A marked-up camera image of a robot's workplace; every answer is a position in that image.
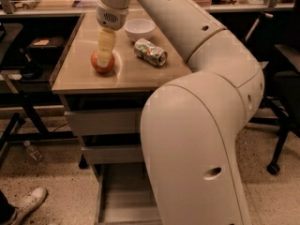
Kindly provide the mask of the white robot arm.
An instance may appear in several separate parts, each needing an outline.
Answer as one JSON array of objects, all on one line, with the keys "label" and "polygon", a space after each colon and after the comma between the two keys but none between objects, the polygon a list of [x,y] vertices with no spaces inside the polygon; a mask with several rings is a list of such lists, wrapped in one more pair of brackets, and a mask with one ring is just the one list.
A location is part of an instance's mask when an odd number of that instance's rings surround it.
[{"label": "white robot arm", "polygon": [[[261,65],[192,0],[137,0],[190,74],[160,86],[142,110],[142,153],[163,225],[252,225],[235,140],[263,98]],[[118,30],[130,0],[98,0]]]}]

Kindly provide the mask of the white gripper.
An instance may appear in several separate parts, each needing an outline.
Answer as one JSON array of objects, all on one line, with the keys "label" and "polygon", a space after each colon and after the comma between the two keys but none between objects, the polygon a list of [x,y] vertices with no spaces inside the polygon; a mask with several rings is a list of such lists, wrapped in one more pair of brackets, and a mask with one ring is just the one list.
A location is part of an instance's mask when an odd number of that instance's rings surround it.
[{"label": "white gripper", "polygon": [[128,8],[111,8],[97,0],[97,21],[102,26],[97,42],[97,65],[100,68],[109,66],[116,42],[115,31],[124,26],[127,16]]}]

